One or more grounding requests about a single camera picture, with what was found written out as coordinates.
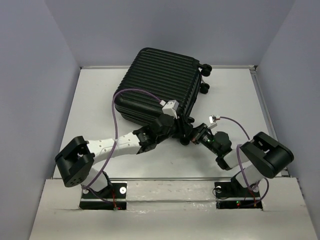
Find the black hard-shell suitcase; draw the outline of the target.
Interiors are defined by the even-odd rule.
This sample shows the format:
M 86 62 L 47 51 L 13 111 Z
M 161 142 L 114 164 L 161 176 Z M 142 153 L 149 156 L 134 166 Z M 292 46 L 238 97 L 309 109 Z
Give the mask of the black hard-shell suitcase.
M 145 47 L 117 87 L 114 107 L 124 119 L 146 126 L 163 112 L 157 99 L 176 100 L 178 120 L 172 138 L 186 146 L 195 121 L 190 114 L 198 94 L 207 94 L 210 89 L 203 77 L 211 71 L 211 65 L 191 56 Z

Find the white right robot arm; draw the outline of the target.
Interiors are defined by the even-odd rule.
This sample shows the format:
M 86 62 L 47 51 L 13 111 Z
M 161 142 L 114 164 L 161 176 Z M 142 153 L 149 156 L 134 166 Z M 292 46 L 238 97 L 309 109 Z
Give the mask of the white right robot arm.
M 263 179 L 273 179 L 294 160 L 291 150 L 262 131 L 233 149 L 227 133 L 218 131 L 213 134 L 203 123 L 192 130 L 189 140 L 213 152 L 222 170 L 240 168 L 230 183 L 235 196 L 242 196 L 248 189 L 252 191 Z

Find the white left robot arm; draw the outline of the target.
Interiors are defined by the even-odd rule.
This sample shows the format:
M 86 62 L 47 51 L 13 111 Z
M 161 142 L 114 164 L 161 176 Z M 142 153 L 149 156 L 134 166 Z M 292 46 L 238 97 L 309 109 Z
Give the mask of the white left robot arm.
M 154 150 L 168 138 L 185 138 L 192 131 L 191 117 L 161 114 L 147 124 L 123 136 L 102 140 L 74 137 L 54 158 L 64 186 L 81 185 L 104 198 L 110 194 L 112 183 L 106 172 L 96 171 L 93 165 L 124 155 L 138 155 Z

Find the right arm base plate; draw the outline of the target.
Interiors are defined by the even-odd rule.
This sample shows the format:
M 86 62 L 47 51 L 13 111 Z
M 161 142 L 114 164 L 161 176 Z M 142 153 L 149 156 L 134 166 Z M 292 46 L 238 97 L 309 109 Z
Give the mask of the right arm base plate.
M 214 183 L 212 194 L 218 210 L 263 209 L 258 188 L 250 191 L 241 186 L 236 187 L 230 181 L 217 181 Z

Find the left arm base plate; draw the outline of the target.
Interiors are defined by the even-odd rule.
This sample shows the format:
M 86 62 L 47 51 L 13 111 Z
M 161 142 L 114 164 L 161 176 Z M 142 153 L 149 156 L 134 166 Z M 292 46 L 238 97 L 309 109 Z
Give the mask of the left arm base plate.
M 111 188 L 103 193 L 97 193 L 93 190 L 83 190 L 79 208 L 82 210 L 126 210 L 128 183 L 126 181 L 112 181 L 111 184 Z

